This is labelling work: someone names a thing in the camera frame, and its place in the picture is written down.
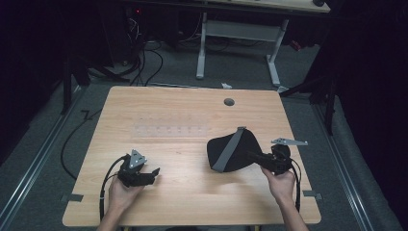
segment table top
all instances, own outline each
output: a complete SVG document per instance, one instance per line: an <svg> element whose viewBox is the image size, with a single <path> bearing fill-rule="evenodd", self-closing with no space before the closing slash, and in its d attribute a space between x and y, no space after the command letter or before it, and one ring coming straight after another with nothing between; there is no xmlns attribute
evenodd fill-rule
<svg viewBox="0 0 408 231"><path fill-rule="evenodd" d="M206 0L213 3L239 4L251 7L275 8L282 10L302 11L310 13L329 13L326 3L316 6L312 0Z"/></svg>
<svg viewBox="0 0 408 231"><path fill-rule="evenodd" d="M226 98L235 104L226 106ZM105 174L132 149L148 160L142 172L157 167L161 171L155 183L138 196L121 225L283 223L258 165L228 173L209 166L207 142L235 133L239 126L255 135L265 153L270 152L272 140L293 139L276 91L111 88L72 192L84 197L81 202L68 202L64 225L99 224L99 192ZM290 149L302 171L301 189L309 191L298 149ZM302 193L300 214L306 223L320 221L313 197Z"/></svg>

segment wire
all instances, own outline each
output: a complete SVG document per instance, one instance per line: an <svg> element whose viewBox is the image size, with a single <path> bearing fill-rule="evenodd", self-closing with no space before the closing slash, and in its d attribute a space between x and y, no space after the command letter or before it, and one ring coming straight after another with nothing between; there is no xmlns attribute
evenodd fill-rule
<svg viewBox="0 0 408 231"><path fill-rule="evenodd" d="M300 166L297 164L297 162L295 160L292 159L292 161L297 165L298 169L299 169L299 176L297 176L297 172L294 169L294 166L292 165L292 170L293 170L293 174L294 177L296 179L296 201L294 203L294 206L296 207L297 211L300 211L300 181L302 180L302 171L300 169Z"/></svg>
<svg viewBox="0 0 408 231"><path fill-rule="evenodd" d="M114 166L116 166L116 164L122 160L125 160L126 156L122 156L119 159L117 159L116 161L114 161L114 163L111 165L111 167L109 168L108 172L106 173L106 176L103 180L102 183L102 188L101 188L101 192L100 192L100 196L99 196L99 216L100 219L102 220L102 218L105 216L105 204L104 204L104 200L105 200L105 185L108 182L108 180L113 177L109 176L111 174L112 169L114 168Z"/></svg>
<svg viewBox="0 0 408 231"><path fill-rule="evenodd" d="M206 45L206 49L210 50L210 51L215 51L215 52L219 52L219 51L223 51L225 49L227 49L230 45L230 39L229 38L213 38L212 42L214 41L224 41L225 40L225 46L220 48L220 49L212 49L209 46Z"/></svg>
<svg viewBox="0 0 408 231"><path fill-rule="evenodd" d="M150 80L151 80L157 73L159 73L159 71L160 71L160 70L162 69L162 67L163 67L163 57L162 57L159 53L157 53L156 51L154 51L154 50L150 50L150 52L153 52L153 53L155 53L156 55L159 56L159 58L160 58L160 66L159 66L159 68L156 70L156 72L155 72L152 76L150 76L150 77L147 79L146 83L144 83L144 86L145 86L145 87L147 87L147 84L150 82Z"/></svg>
<svg viewBox="0 0 408 231"><path fill-rule="evenodd" d="M136 43L136 42L138 41L138 37L139 37L139 34L140 34L140 27L139 27L138 22L135 21L133 18L129 18L129 20L134 23L132 29L130 29L130 33L133 32L133 30L135 29L135 27L137 27L137 31L136 31L136 35L135 35L135 43ZM135 46L134 46L134 41L132 40L132 34L129 34L129 33L128 33L127 36L128 36L128 38L129 38L129 40L130 40L131 57L133 57L133 52L134 52L134 50L137 49L137 48L135 48ZM120 77L122 77L122 76L124 76L124 75L128 75L128 74L134 72L135 70L137 70L137 69L139 68L139 66L140 66L140 57L137 56L137 57L135 58L134 64L133 64L129 69L124 70L124 71L122 71L122 72L120 72L120 73L117 73L116 75L117 75L117 76L120 76ZM96 78L106 78L106 77L107 77L107 76L104 75L104 74L96 73L96 72L94 72L94 71L92 71L92 70L90 70L90 69L88 69L88 74L91 75L91 76L93 76L93 77L96 77Z"/></svg>
<svg viewBox="0 0 408 231"><path fill-rule="evenodd" d="M140 70L140 75L139 75L138 81L136 82L136 86L139 85L139 81L140 81L141 85L143 86L143 80L142 80L142 78L141 78L141 72L142 72L142 69Z"/></svg>
<svg viewBox="0 0 408 231"><path fill-rule="evenodd" d="M66 171L66 173L75 181L77 180L77 177L70 171L68 170L68 168L66 167L65 163L64 163L64 151L66 148L66 145L68 144L69 140L72 138L72 136L75 134L76 131L78 131L78 129L80 129L82 127L82 125L84 125L87 121L91 120L94 116L98 115L100 112L102 112L102 109L98 110L96 113L92 114L90 117L86 118L84 121L82 121L66 138L63 148L61 149L61 153L60 153L60 159L61 159L61 165L63 166L63 169Z"/></svg>
<svg viewBox="0 0 408 231"><path fill-rule="evenodd" d="M200 36L196 36L195 38L194 38L194 36L197 34L198 28L200 28L200 24L201 24L200 22L201 22L202 16L203 16L203 13L200 14L200 17L198 18L197 26L195 27L195 30L194 30L194 32L191 34L191 36L190 36L189 38L184 39L184 40L179 40L179 42L190 41L190 40L194 40L194 39L200 38Z"/></svg>
<svg viewBox="0 0 408 231"><path fill-rule="evenodd" d="M142 49L141 52L142 52L142 56L143 56L143 63L141 64L141 68L139 67L138 75L136 75L135 78L133 78L133 80L130 82L129 86L132 86L135 83L136 80L138 80L138 79L141 80L141 72L144 70L144 64L146 63L146 56L144 54L144 49Z"/></svg>

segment black cable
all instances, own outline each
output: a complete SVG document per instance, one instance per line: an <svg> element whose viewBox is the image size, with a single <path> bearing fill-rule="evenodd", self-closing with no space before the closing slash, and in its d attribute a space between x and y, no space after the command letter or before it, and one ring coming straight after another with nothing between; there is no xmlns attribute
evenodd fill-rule
<svg viewBox="0 0 408 231"><path fill-rule="evenodd" d="M142 80L142 78L141 78L141 72L142 72L142 69L140 70L140 75L139 75L138 81L136 82L136 86L139 85L139 81L140 81L141 85L143 86L143 80Z"/></svg>
<svg viewBox="0 0 408 231"><path fill-rule="evenodd" d="M144 54L144 49L141 50L141 53L142 53L142 56L143 56L143 63L141 64L141 68L139 69L138 75L136 75L135 78L133 78L133 80L130 82L129 86L132 86L138 78L141 78L140 77L141 72L144 70L144 64L146 63L146 56Z"/></svg>
<svg viewBox="0 0 408 231"><path fill-rule="evenodd" d="M124 70L124 71L122 71L122 72L119 72L119 73L115 74L115 76L123 77L123 76L125 76L125 75L128 75L128 74L133 73L133 72L136 71L137 69L140 69L141 60L140 60L140 56L139 56L139 54L137 54L137 52L139 52L140 50L144 49L145 44L146 44L146 42L141 42L140 45L132 45L132 48L131 48L131 58L130 58L130 59L131 59L131 60L132 60L132 59L135 59L133 65L132 65L129 69L126 69L126 70ZM106 78L106 77L109 77L109 76L107 76L107 75L105 75L105 74L103 74L103 73L100 74L100 73L91 71L91 70L89 70L89 69L88 69L88 74L91 75L91 76L93 76L93 77L96 77L96 78Z"/></svg>
<svg viewBox="0 0 408 231"><path fill-rule="evenodd" d="M152 76L150 76L150 77L147 79L146 83L144 83L144 86L145 86L145 87L147 87L147 84L150 82L150 80L151 80L157 73L159 73L159 71L160 71L160 70L162 69L162 67L163 67L163 57L162 57L159 53L157 53L156 51L154 51L154 50L150 50L150 52L153 52L153 53L155 53L156 55L158 55L161 62L160 62L160 66L159 66L159 68L156 70L156 72L155 72Z"/></svg>
<svg viewBox="0 0 408 231"><path fill-rule="evenodd" d="M69 140L72 138L72 136L75 134L76 131L78 131L78 129L80 129L82 127L82 125L84 125L88 120L91 120L94 116L96 116L97 114L99 114L102 111L102 109L98 110L96 113L92 114L90 117L84 119L84 121L82 121L66 138L63 148L61 149L61 153L60 153L60 159L61 159L61 165L63 166L63 169L66 171L66 173L68 173L68 175L70 177L72 177L72 179L77 180L77 177L74 176L74 174L68 170L68 168L66 167L65 163L64 163L64 151L66 148L66 145L68 144Z"/></svg>
<svg viewBox="0 0 408 231"><path fill-rule="evenodd" d="M208 49L210 51L220 52L220 51L223 51L223 50L225 50L225 49L227 49L229 47L229 45L230 45L230 39L229 38L224 38L224 39L213 38L213 39L211 39L211 41L218 41L218 40L221 40L221 41L226 40L225 41L225 43L226 43L225 46L220 48L220 49L212 49L212 48L210 48L209 46L206 45L206 49Z"/></svg>
<svg viewBox="0 0 408 231"><path fill-rule="evenodd" d="M100 196L99 196L99 216L100 216L100 219L101 219L101 220L102 220L102 218L105 216L105 204L104 204L104 201L105 201L105 185L106 185L106 182L108 182L108 180L109 180L111 177L113 177L113 175L112 175L112 176L109 176L109 175L111 174L111 171L112 171L112 169L115 167L115 165L116 165L118 162L120 162L120 161L122 161L122 160L125 160L125 158L126 158L126 156L122 156L122 157L120 157L119 159L117 159L116 161L114 161L114 163L111 165L111 167L109 167L109 170L108 170L108 172L106 173L105 178L104 178L104 180L103 180L102 188L101 188L101 193L100 193Z"/></svg>
<svg viewBox="0 0 408 231"><path fill-rule="evenodd" d="M299 169L299 176L297 176L296 169L294 169L294 166L292 165L294 178L296 179L296 201L294 202L294 206L296 207L296 210L299 212L300 211L300 181L302 180L302 171L300 169L300 166L297 164L297 162L294 160L292 161L297 165Z"/></svg>
<svg viewBox="0 0 408 231"><path fill-rule="evenodd" d="M203 18L203 13L200 14L200 17L198 18L197 26L195 27L195 30L194 30L194 32L191 34L191 36L189 36L188 38L185 38L185 39L183 39L183 40L179 40L179 41L178 41L179 44L182 45L182 42L190 41L190 40L195 40L195 39L201 38L201 36L197 36L196 34L197 34L197 32L198 32L198 30L199 30L199 28L200 28L200 25L202 25L202 23L201 23L201 19L202 19L202 18Z"/></svg>

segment black wall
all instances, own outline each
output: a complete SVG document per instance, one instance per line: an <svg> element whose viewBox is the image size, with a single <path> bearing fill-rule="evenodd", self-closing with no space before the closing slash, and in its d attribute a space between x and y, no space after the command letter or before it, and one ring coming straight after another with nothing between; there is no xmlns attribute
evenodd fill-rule
<svg viewBox="0 0 408 231"><path fill-rule="evenodd" d="M0 6L0 164L63 76L55 12L41 1Z"/></svg>
<svg viewBox="0 0 408 231"><path fill-rule="evenodd" d="M405 230L407 13L403 0L345 1L342 15L357 15L357 20L333 27L306 79L337 76L337 94L354 139Z"/></svg>

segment white metal frame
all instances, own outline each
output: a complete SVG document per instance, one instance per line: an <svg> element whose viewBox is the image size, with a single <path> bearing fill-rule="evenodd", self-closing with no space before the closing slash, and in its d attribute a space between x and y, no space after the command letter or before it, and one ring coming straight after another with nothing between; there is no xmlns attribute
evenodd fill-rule
<svg viewBox="0 0 408 231"><path fill-rule="evenodd" d="M218 20L208 20L207 13L203 13L202 29L201 29L201 47L198 54L197 64L197 79L204 78L205 69L205 42L207 36L227 37L233 39L251 39L272 41L274 45L267 55L267 63L269 67L272 84L276 87L280 86L279 76L276 71L275 59L278 54L279 47L282 43L283 36L285 36L286 28L289 20L285 19L280 27L278 26L264 26L255 24L245 24Z"/></svg>

